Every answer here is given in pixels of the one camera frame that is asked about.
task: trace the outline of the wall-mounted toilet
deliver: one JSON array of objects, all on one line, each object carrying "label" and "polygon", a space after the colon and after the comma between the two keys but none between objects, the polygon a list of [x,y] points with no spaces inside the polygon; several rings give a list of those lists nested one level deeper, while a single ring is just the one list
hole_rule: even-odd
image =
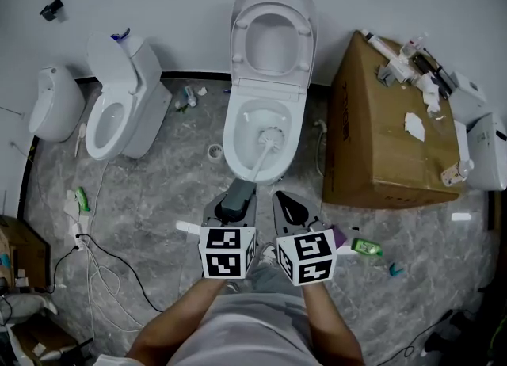
[{"label": "wall-mounted toilet", "polygon": [[78,124],[85,99],[63,66],[39,71],[38,84],[39,96],[30,116],[29,130],[43,140],[63,142]]},{"label": "wall-mounted toilet", "polygon": [[120,42],[94,33],[88,64],[102,83],[86,127],[86,149],[97,160],[118,154],[141,158],[162,125],[172,95],[160,82],[162,68],[150,45],[138,36]]},{"label": "wall-mounted toilet", "polygon": [[466,125],[467,145],[474,169],[467,178],[473,189],[494,191],[507,188],[507,132],[500,117],[490,112],[481,87],[453,72],[454,91],[449,98],[452,117]]},{"label": "wall-mounted toilet", "polygon": [[290,166],[314,66],[317,20],[312,0],[236,0],[223,151],[237,177],[250,174],[264,150],[259,135],[267,128],[279,128],[284,145],[267,156],[256,182],[278,181]]}]

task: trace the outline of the white cable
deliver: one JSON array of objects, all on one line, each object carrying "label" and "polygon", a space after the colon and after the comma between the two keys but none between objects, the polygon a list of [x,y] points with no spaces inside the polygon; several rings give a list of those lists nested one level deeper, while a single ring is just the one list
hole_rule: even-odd
[{"label": "white cable", "polygon": [[315,169],[317,173],[320,174],[321,177],[324,177],[324,173],[320,170],[320,165],[318,164],[318,153],[320,151],[320,144],[322,142],[322,137],[327,133],[327,125],[323,120],[318,120],[314,122],[314,127],[321,127],[320,134],[317,139],[317,147],[315,148]]},{"label": "white cable", "polygon": [[[107,290],[107,292],[109,293],[109,295],[112,297],[112,299],[115,300],[115,302],[120,306],[121,310],[129,317],[129,319],[131,319],[135,324],[137,324],[138,326],[141,326],[141,327],[144,327],[143,324],[141,324],[140,322],[138,322],[135,318],[133,318],[128,312],[127,310],[125,310],[125,308],[120,304],[120,302],[116,299],[116,296],[118,295],[118,293],[120,292],[120,277],[114,273],[111,269],[103,266],[103,265],[99,265],[97,259],[95,258],[95,255],[93,254],[93,252],[91,251],[91,249],[86,246],[86,250],[88,251],[88,254],[90,255],[91,259],[92,259],[92,263],[93,265],[95,266],[95,273],[92,274],[92,276],[90,277],[90,284],[89,284],[89,292],[90,292],[90,306],[91,306],[91,303],[95,304],[98,308],[98,310],[100,311],[100,313],[102,314],[102,316],[104,317],[104,319],[106,321],[108,321],[109,323],[111,323],[113,326],[115,326],[118,330],[120,331],[123,331],[123,332],[139,332],[140,329],[137,329],[137,330],[125,330],[124,328],[122,328],[121,326],[118,326],[117,324],[115,324],[111,319],[109,319],[108,317],[106,317],[106,315],[104,314],[104,311],[102,311],[101,307],[98,305],[98,303],[93,299],[93,278],[98,275],[99,278],[101,279],[103,285],[105,286],[105,289]],[[105,269],[106,271],[110,272],[111,274],[113,274],[116,278],[116,280],[118,281],[118,289],[113,292],[111,290],[111,288],[108,286],[108,284],[105,282],[104,278],[102,277],[102,274],[101,274],[101,269]]]},{"label": "white cable", "polygon": [[[90,226],[88,227],[88,232],[91,235],[92,234],[92,226],[93,226],[93,220],[95,219],[95,214],[97,214],[97,199],[99,194],[101,193],[102,189],[102,182],[104,181],[104,174],[105,170],[109,166],[109,160],[105,163],[104,169],[102,170],[101,175],[101,182],[98,185],[97,195],[95,196],[95,201],[93,205],[93,214],[92,218],[90,220]],[[90,238],[88,238],[88,241],[86,242],[86,290],[88,292],[88,306],[90,307],[90,325],[92,328],[92,338],[93,341],[91,341],[90,345],[88,346],[88,353],[92,352],[93,343],[95,342],[95,329],[93,328],[93,307],[92,307],[92,296],[90,291],[90,249],[88,248],[88,245],[90,244]]]}]

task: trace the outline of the white wall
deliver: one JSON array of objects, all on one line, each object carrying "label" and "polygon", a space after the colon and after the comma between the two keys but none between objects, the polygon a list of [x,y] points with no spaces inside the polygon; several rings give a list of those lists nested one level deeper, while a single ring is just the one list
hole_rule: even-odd
[{"label": "white wall", "polygon": [[[150,39],[165,71],[229,71],[234,0],[62,0],[67,20],[61,23],[46,22],[39,15],[51,1],[0,0],[0,27],[8,43],[24,44],[40,63],[70,66],[75,77],[91,74],[85,57],[90,32],[113,33],[127,27]],[[461,71],[481,84],[507,121],[503,77],[507,0],[314,1],[320,32],[313,82],[330,84],[354,29],[368,28],[401,41],[426,31],[433,54],[450,71]],[[5,58],[3,49],[0,57]],[[27,62],[26,55],[15,51],[10,58],[16,66]],[[17,79],[1,74],[3,86],[3,80]],[[5,97],[18,95],[14,91],[3,93],[2,100]]]},{"label": "white wall", "polygon": [[38,62],[1,28],[0,50],[0,107],[25,114],[21,118],[0,109],[0,214],[16,217],[26,158],[9,143],[15,142],[28,155],[33,140],[28,122],[36,100]]}]

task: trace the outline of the toilet brush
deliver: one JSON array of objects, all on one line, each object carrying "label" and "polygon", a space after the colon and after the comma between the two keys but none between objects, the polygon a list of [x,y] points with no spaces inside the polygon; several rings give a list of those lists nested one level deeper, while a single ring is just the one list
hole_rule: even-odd
[{"label": "toilet brush", "polygon": [[277,127],[270,127],[261,132],[258,142],[260,145],[265,145],[265,147],[246,180],[255,181],[255,178],[259,174],[259,170],[261,169],[262,163],[264,163],[266,156],[268,156],[268,153],[270,151],[273,151],[273,153],[278,152],[284,145],[284,139],[284,133]]}]

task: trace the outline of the forearm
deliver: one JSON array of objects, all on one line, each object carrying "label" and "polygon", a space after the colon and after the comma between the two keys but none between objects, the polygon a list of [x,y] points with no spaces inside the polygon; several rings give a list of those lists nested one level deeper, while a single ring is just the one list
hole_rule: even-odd
[{"label": "forearm", "polygon": [[324,283],[303,286],[315,355],[322,364],[364,364],[361,348],[333,303]]},{"label": "forearm", "polygon": [[197,329],[224,285],[225,280],[199,280],[175,304],[144,327],[126,357],[146,366],[165,365]]}]

